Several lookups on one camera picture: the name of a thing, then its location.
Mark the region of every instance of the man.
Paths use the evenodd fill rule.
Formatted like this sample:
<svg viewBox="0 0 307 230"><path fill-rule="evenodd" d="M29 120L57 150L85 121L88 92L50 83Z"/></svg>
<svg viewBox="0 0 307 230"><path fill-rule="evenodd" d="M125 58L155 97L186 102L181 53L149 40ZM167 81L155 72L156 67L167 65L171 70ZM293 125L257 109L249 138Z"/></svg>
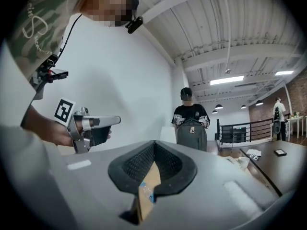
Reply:
<svg viewBox="0 0 307 230"><path fill-rule="evenodd" d="M180 92L180 97L182 100L182 106L176 108L174 112L174 116L176 114L181 115L182 118L185 120L193 118L199 120L200 117L207 116L208 123L210 124L210 119L205 108L200 104L193 104L192 101L193 92L190 88L183 88ZM175 128L177 129L178 126L174 123L174 117L172 120L172 124L174 124Z"/></svg>
<svg viewBox="0 0 307 230"><path fill-rule="evenodd" d="M138 0L28 0L6 40L19 69L30 81L42 63L59 51L73 14L81 13L108 26L123 26L131 21L138 5ZM72 146L66 127L43 117L32 106L23 127L42 140Z"/></svg>
<svg viewBox="0 0 307 230"><path fill-rule="evenodd" d="M275 117L276 112L279 114L280 120L280 132L277 134L277 140L280 140L280 134L282 135L282 140L286 141L286 125L284 123L283 113L286 111L284 105L281 103L281 99L279 97L276 98L276 103L273 108L273 116Z"/></svg>

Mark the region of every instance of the ceiling light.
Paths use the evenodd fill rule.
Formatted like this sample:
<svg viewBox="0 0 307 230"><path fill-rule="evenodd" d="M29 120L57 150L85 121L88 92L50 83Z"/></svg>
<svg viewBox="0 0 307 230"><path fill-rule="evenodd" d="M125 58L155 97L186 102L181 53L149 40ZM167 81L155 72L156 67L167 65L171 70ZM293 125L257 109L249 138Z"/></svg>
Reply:
<svg viewBox="0 0 307 230"><path fill-rule="evenodd" d="M263 105L263 102L262 101L257 101L256 102L256 105L258 106L258 105Z"/></svg>
<svg viewBox="0 0 307 230"><path fill-rule="evenodd" d="M220 104L217 104L216 107L215 107L215 109L223 109L223 106L220 105Z"/></svg>
<svg viewBox="0 0 307 230"><path fill-rule="evenodd" d="M244 76L240 77L233 77L233 78L226 78L226 79L217 79L217 80L211 80L210 85L220 84L220 83L227 83L227 82L238 82L242 81L244 79Z"/></svg>
<svg viewBox="0 0 307 230"><path fill-rule="evenodd" d="M292 72L294 71L278 71L275 76L278 76L278 75L290 75L292 74Z"/></svg>

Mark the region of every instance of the white ceiling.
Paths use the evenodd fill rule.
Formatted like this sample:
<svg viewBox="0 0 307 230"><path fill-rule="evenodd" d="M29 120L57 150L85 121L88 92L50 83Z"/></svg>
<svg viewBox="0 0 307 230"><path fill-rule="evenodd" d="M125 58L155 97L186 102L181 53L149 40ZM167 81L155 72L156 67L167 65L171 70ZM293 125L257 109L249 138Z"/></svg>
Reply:
<svg viewBox="0 0 307 230"><path fill-rule="evenodd" d="M200 103L238 99L252 104L288 82L307 65L306 42L279 0L140 0L138 15L165 50L182 61ZM295 70L276 76L279 70ZM242 82L210 85L210 80L241 76Z"/></svg>

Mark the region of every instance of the black t-shirt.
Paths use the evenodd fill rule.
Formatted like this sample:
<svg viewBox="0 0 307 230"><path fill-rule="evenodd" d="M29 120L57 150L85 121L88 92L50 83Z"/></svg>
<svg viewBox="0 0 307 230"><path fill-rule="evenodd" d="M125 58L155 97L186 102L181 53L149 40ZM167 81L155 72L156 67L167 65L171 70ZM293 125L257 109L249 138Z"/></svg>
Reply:
<svg viewBox="0 0 307 230"><path fill-rule="evenodd" d="M200 104L194 104L193 106L184 106L184 105L179 106L176 108L174 115L175 114L181 115L186 120L190 118L198 120L201 116L208 117L205 108L203 108L203 106Z"/></svg>

